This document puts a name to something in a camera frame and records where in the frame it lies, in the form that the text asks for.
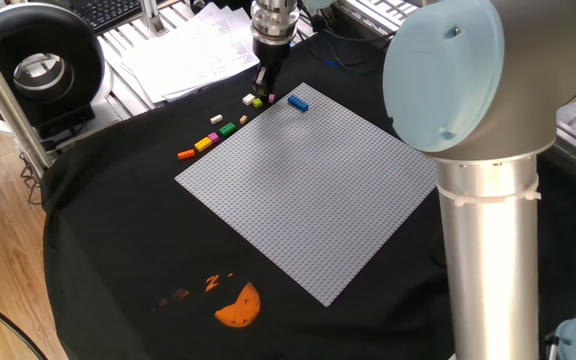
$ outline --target paper stack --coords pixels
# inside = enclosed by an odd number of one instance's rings
[[[123,56],[153,103],[174,100],[258,63],[243,9],[207,5],[197,16]]]

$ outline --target black cloth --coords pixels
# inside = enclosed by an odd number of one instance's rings
[[[364,46],[337,45],[348,61],[366,57]],[[381,72],[350,75],[316,60],[303,45],[292,52],[278,96],[306,82],[393,134]],[[222,114],[220,125],[240,127],[241,115],[263,111],[241,102],[251,78],[247,71],[113,126],[46,172],[46,282],[69,357],[448,359],[447,276],[432,260],[441,224],[436,191],[326,308],[174,180],[201,158],[179,161],[176,154],[216,129],[211,117]],[[576,180],[546,163],[539,170],[540,328],[546,334],[576,316]],[[219,285],[206,293],[213,275]],[[261,298],[259,316],[242,329],[222,325],[214,312],[234,303],[248,282]],[[178,289],[189,295],[172,299]]]

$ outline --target green lego brick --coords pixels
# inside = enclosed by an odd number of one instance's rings
[[[228,123],[226,126],[219,129],[219,133],[223,137],[228,137],[237,131],[237,127],[233,123]]]

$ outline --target robotic arm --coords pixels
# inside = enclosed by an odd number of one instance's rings
[[[253,4],[262,96],[288,56],[295,1]],[[422,8],[383,76],[397,134],[437,163],[457,357],[538,359],[536,155],[576,100],[576,0]]]
[[[297,31],[297,0],[255,0],[252,17],[253,51],[259,58],[252,87],[262,100],[273,93],[281,64],[288,57]]]

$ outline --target yellow lego brick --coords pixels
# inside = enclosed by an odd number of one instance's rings
[[[205,137],[205,138],[199,140],[199,142],[195,144],[195,149],[197,149],[197,151],[199,151],[199,152],[202,152],[202,151],[206,150],[207,148],[209,148],[210,145],[212,145],[212,140]]]

